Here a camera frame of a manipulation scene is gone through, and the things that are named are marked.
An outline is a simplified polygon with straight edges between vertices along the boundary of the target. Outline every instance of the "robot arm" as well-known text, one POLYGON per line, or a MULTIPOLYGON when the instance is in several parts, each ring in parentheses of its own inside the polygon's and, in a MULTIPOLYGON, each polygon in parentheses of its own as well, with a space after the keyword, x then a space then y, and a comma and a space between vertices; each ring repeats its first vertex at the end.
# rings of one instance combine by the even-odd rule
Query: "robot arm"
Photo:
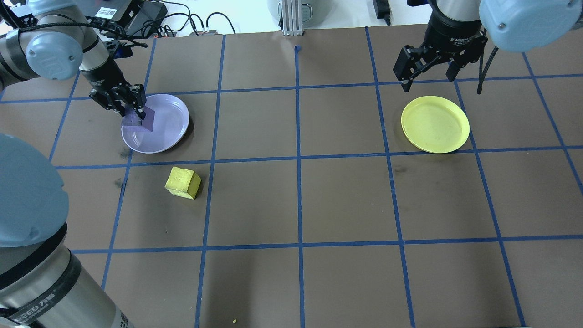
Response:
POLYGON ((125 80, 72 0, 29 0, 27 6, 38 25, 12 30, 0 39, 1 89, 39 76, 69 79, 80 70, 93 87, 89 96, 101 107, 122 117, 133 109, 145 118, 143 85, 125 80))
MULTIPOLYGON (((545 46, 575 26, 582 0, 427 0, 433 12, 419 48, 404 46, 393 71, 405 92, 431 67, 449 63, 453 81, 459 70, 483 55, 488 41, 502 50, 523 52, 545 46)), ((408 0, 410 5, 420 1, 408 0)))

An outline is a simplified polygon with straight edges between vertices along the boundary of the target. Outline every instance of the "power adapter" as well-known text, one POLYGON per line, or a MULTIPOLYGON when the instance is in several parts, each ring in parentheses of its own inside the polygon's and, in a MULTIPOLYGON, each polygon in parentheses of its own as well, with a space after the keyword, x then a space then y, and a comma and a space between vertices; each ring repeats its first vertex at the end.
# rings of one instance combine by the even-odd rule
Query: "power adapter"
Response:
POLYGON ((378 19, 384 19, 387 25, 391 24, 391 6, 389 0, 373 0, 374 12, 378 19))

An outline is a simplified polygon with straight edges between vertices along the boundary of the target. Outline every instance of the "yellow plate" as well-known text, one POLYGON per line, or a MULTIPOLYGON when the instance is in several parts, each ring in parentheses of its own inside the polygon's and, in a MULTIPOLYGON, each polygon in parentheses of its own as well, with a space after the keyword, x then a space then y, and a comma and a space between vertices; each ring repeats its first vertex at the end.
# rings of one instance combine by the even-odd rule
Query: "yellow plate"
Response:
POLYGON ((452 152, 470 134, 468 117, 455 103, 441 97, 425 96, 411 101, 401 115, 407 139, 422 151, 452 152))

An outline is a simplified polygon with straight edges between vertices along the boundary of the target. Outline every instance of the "brown table surface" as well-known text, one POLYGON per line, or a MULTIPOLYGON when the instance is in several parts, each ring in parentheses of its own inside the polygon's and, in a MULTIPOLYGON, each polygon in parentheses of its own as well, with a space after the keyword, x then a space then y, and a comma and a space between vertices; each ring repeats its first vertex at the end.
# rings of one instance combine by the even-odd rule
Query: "brown table surface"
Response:
POLYGON ((424 30, 149 40, 127 80, 194 122, 155 155, 83 77, 8 87, 0 132, 52 160, 66 245, 138 328, 580 326, 583 30, 500 52, 480 96, 477 65, 403 93, 392 66, 424 30), (466 111, 459 151, 405 139, 425 95, 466 111), (172 166, 202 177, 196 200, 164 189, 172 166))

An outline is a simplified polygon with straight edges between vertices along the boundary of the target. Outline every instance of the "purple block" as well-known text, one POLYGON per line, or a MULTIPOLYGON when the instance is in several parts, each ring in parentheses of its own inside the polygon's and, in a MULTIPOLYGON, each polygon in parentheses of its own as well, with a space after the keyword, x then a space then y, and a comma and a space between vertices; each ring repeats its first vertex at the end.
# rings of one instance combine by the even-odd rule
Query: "purple block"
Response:
POLYGON ((144 107, 143 111, 146 113, 146 117, 142 120, 133 109, 128 110, 121 120, 121 126, 125 127, 128 131, 152 132, 156 112, 150 107, 144 107))

